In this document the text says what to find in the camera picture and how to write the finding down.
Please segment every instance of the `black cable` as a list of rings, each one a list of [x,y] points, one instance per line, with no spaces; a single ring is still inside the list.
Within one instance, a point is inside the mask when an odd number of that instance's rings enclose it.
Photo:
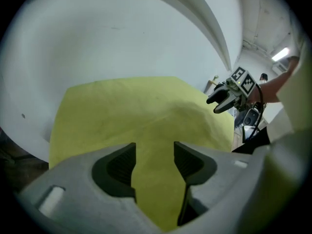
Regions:
[[[259,120],[257,121],[257,124],[255,125],[254,129],[253,129],[253,132],[252,134],[249,136],[248,140],[251,140],[251,138],[253,137],[254,133],[256,132],[256,130],[258,129],[258,126],[259,126],[259,123],[260,123],[260,120],[262,118],[262,114],[263,114],[263,94],[262,94],[262,91],[261,91],[261,88],[258,84],[256,84],[256,87],[257,89],[259,90],[259,93],[260,93],[260,117],[259,117]]]

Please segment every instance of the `human arm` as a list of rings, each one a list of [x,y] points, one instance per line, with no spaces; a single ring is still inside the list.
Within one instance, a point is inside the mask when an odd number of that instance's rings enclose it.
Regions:
[[[286,72],[282,73],[277,78],[260,85],[263,94],[263,103],[279,102],[276,93],[292,75],[293,71],[298,65],[298,62],[299,62],[298,57],[290,57],[288,69]],[[248,97],[248,102],[249,103],[260,102],[260,94],[256,87],[253,89],[252,93]]]

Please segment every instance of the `yellow cloth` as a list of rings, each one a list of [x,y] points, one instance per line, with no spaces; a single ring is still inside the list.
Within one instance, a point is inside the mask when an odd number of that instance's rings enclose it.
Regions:
[[[69,88],[50,141],[50,168],[68,157],[136,143],[132,187],[138,206],[162,230],[176,228],[185,182],[174,141],[230,152],[234,119],[175,77],[96,81]]]

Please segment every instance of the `white ceiling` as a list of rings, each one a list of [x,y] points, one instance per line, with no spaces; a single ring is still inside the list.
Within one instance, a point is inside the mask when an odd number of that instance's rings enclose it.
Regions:
[[[271,58],[290,41],[289,7],[283,0],[241,0],[244,47]]]

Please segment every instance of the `ceiling light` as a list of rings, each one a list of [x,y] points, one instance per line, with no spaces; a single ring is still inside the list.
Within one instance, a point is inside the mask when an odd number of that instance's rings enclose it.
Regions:
[[[278,61],[278,60],[282,59],[283,57],[285,57],[286,55],[288,55],[288,53],[289,53],[289,48],[284,48],[283,50],[278,52],[275,56],[273,56],[272,60]]]

